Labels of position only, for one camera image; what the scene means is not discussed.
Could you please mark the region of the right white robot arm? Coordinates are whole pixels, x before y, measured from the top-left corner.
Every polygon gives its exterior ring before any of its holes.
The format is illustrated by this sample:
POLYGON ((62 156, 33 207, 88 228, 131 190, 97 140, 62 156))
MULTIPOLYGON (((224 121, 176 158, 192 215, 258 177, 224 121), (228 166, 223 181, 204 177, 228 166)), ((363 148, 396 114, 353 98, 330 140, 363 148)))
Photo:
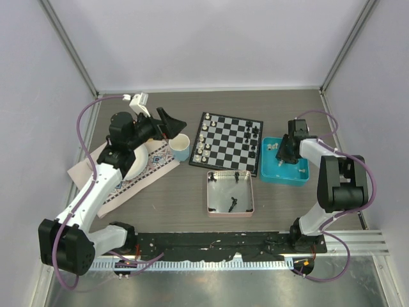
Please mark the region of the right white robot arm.
POLYGON ((306 159, 319 169, 317 202, 289 229, 288 244, 297 253, 317 244, 337 219, 361 211, 374 201, 376 181, 363 156, 343 153, 310 135, 304 119, 288 122, 276 157, 288 164, 306 159))

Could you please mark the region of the blue plastic tray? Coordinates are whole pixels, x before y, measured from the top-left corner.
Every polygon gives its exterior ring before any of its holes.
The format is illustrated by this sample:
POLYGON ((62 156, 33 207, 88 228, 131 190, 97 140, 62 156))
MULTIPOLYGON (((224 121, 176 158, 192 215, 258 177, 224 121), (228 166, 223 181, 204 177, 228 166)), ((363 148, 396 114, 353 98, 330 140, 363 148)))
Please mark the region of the blue plastic tray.
POLYGON ((309 180, 309 163, 307 159, 300 159, 297 164, 287 164, 276 159, 276 154, 281 143, 281 138, 265 137, 261 144, 261 173, 260 179, 271 184, 292 185, 301 187, 309 180))

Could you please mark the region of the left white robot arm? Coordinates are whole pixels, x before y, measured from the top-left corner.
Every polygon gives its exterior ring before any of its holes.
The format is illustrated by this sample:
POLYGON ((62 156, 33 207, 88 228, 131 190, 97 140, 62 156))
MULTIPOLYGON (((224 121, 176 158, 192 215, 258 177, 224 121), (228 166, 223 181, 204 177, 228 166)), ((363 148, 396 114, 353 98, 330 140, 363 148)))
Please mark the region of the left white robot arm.
POLYGON ((82 276, 100 255, 112 250, 129 255, 135 250, 135 228, 129 224, 112 222, 93 233, 89 229, 108 195, 128 175, 136 161, 135 150, 149 139, 173 139, 187 126, 161 107, 157 113, 157 119, 144 113, 136 118, 128 112, 112 115, 107 144, 91 163, 86 185, 57 218, 44 219, 38 227, 43 264, 82 276))

